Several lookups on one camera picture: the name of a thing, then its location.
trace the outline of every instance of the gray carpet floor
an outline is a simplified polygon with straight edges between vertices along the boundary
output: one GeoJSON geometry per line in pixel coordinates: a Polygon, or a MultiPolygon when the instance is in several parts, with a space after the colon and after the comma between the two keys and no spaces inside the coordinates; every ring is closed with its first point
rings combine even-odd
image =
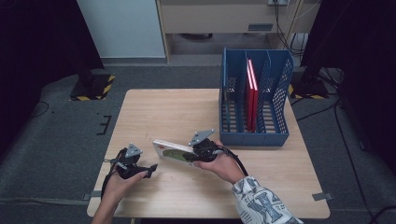
{"type": "MultiPolygon", "coordinates": [[[[82,195],[92,191],[106,148],[114,130],[125,92],[129,89],[217,88],[220,62],[206,66],[107,66],[115,75],[105,100],[69,101],[78,77],[66,77],[42,91],[32,118],[26,123],[7,159],[0,166],[0,223],[89,223],[87,202],[82,195]],[[100,124],[111,116],[104,135],[100,124]],[[58,199],[69,205],[37,203],[32,199],[58,199]]],[[[303,99],[292,106],[296,118],[327,108],[338,100],[303,99]]],[[[305,223],[369,223],[368,209],[396,205],[396,176],[375,155],[360,149],[360,141],[345,113],[337,106],[348,152],[337,127],[334,110],[299,121],[304,141],[328,201],[329,218],[304,219],[305,223]],[[359,177],[362,194],[353,172],[359,177]]],[[[384,213],[377,223],[396,223],[396,212],[384,213]]],[[[192,223],[186,220],[142,219],[141,223],[192,223]]],[[[208,220],[197,223],[209,223],[208,220]]],[[[130,223],[115,218],[114,223],[130,223]]]]}

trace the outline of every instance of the yellow black hazard tape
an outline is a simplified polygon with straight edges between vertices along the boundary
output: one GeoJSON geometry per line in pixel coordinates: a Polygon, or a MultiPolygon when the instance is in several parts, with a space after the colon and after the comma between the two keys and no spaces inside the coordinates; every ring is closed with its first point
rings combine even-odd
{"type": "Polygon", "coordinates": [[[308,99],[327,99],[329,96],[327,94],[298,94],[294,91],[294,88],[289,85],[289,95],[291,99],[301,99],[301,98],[308,98],[308,99]]]}
{"type": "Polygon", "coordinates": [[[113,84],[115,76],[110,75],[108,77],[107,83],[103,89],[103,92],[100,95],[78,95],[78,96],[70,96],[71,101],[90,101],[90,100],[103,100],[107,97],[108,92],[110,91],[111,85],[113,84]]]}

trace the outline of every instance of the patterned sleeve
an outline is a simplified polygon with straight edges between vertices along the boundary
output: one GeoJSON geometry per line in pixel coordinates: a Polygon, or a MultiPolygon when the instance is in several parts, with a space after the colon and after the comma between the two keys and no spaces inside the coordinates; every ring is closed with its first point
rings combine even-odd
{"type": "Polygon", "coordinates": [[[253,176],[247,176],[233,185],[236,210],[245,224],[300,224],[269,189],[260,186],[253,176]]]}

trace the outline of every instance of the wall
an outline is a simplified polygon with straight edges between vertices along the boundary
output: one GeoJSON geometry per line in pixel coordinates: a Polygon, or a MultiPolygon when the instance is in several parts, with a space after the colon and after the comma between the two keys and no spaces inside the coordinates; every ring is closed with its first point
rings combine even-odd
{"type": "Polygon", "coordinates": [[[155,0],[78,0],[101,58],[165,58],[155,0]]]}

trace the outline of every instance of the person's left hand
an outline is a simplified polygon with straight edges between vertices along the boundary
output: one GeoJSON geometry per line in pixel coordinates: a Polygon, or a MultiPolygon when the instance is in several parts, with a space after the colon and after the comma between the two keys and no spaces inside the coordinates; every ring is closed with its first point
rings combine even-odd
{"type": "Polygon", "coordinates": [[[120,177],[118,172],[115,172],[107,182],[102,201],[111,201],[113,204],[118,204],[125,196],[128,189],[140,182],[147,173],[147,171],[144,171],[131,176],[128,179],[123,179],[120,177]]]}

